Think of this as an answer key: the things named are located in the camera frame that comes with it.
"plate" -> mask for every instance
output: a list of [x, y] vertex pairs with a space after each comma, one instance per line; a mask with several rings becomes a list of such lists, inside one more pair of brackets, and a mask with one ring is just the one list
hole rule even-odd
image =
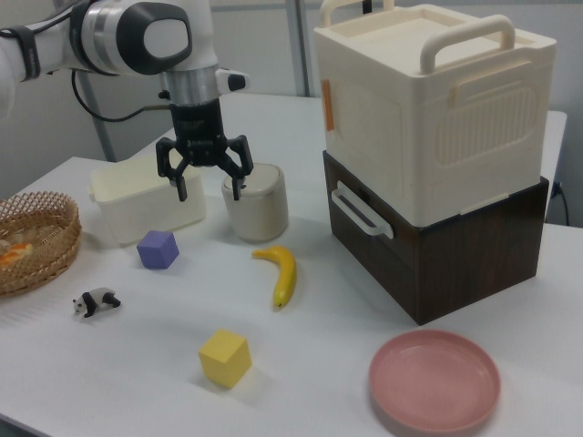
[[371, 392], [394, 420], [422, 432], [472, 428], [494, 410], [500, 375], [472, 341], [442, 330], [389, 340], [369, 370]]

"storage box handle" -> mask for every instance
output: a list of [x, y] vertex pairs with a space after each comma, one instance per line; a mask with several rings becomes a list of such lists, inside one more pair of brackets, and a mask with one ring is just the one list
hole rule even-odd
[[[320, 7], [320, 27], [330, 27], [332, 21], [330, 16], [332, 11], [340, 6], [351, 5], [352, 3], [361, 3], [363, 0], [324, 0]], [[391, 11], [394, 8], [394, 0], [383, 0], [385, 11]]]
[[[350, 220], [354, 222], [367, 235], [376, 237], [378, 235], [386, 235], [389, 239], [393, 239], [393, 228], [387, 223], [384, 218], [379, 216], [371, 207], [363, 202], [361, 198], [356, 196], [348, 187], [346, 187], [340, 180], [338, 181], [337, 189], [332, 192], [332, 202], [340, 208]], [[364, 222], [352, 208], [350, 208], [341, 198], [348, 200], [353, 207], [365, 216], [374, 226], [369, 226]]]
[[430, 75], [434, 72], [435, 57], [443, 48], [495, 32], [502, 32], [500, 50], [514, 48], [516, 30], [510, 19], [503, 15], [491, 15], [471, 23], [455, 25], [440, 34], [432, 36], [425, 42], [421, 50], [421, 73]]

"black cable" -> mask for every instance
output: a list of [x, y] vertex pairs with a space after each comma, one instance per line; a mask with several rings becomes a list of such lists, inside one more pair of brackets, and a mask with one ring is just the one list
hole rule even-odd
[[145, 111], [161, 111], [161, 110], [168, 110], [170, 109], [169, 105], [154, 105], [151, 107], [141, 107], [140, 109], [138, 109], [135, 112], [132, 112], [131, 114], [125, 116], [125, 117], [121, 117], [121, 118], [108, 118], [108, 117], [103, 117], [101, 115], [99, 115], [97, 112], [94, 112], [90, 107], [87, 106], [87, 104], [83, 101], [83, 99], [81, 98], [81, 95], [79, 95], [79, 91], [77, 90], [77, 71], [73, 70], [73, 72], [71, 73], [71, 85], [73, 86], [73, 93], [75, 94], [75, 97], [77, 98], [77, 102], [79, 102], [79, 105], [81, 105], [83, 107], [83, 109], [85, 109], [92, 117], [95, 117], [97, 120], [101, 120], [101, 121], [105, 121], [108, 123], [119, 123], [122, 121], [126, 121], [129, 120], [130, 118], [133, 118], [135, 116], [137, 116], [138, 114], [141, 114], [142, 112]]
[[565, 206], [565, 222], [567, 223], [567, 226], [571, 226], [570, 220], [568, 219], [567, 198], [565, 197], [565, 192], [563, 191], [563, 188], [560, 185], [557, 187], [557, 194], [560, 194], [561, 197], [563, 198], [563, 205]]
[[[50, 29], [51, 27], [54, 27], [55, 25], [58, 25], [60, 23], [63, 23], [65, 20], [67, 20], [69, 17], [71, 16], [71, 14], [64, 14], [61, 15], [57, 20], [55, 21], [51, 21], [50, 23], [46, 23], [45, 25], [42, 25], [40, 27], [38, 27], [37, 29], [33, 30], [33, 34], [34, 35], [38, 35], [40, 33], [45, 32], [47, 29]], [[0, 36], [4, 37], [4, 38], [16, 38], [16, 36], [10, 34], [10, 33], [6, 33], [2, 31], [3, 29], [0, 29]]]

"woven basket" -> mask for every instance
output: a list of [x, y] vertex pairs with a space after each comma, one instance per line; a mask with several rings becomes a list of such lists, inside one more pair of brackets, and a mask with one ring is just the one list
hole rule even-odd
[[0, 266], [0, 298], [37, 289], [69, 268], [81, 242], [77, 203], [66, 194], [26, 193], [0, 200], [0, 256], [13, 244], [32, 251]]

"panda figurine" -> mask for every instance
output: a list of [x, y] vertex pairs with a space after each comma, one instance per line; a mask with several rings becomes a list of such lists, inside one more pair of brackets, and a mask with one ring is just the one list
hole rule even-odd
[[105, 288], [86, 291], [79, 299], [73, 299], [75, 314], [87, 311], [85, 317], [91, 317], [101, 303], [113, 305], [113, 308], [117, 308], [121, 305], [121, 302], [116, 299], [115, 294], [114, 290]]

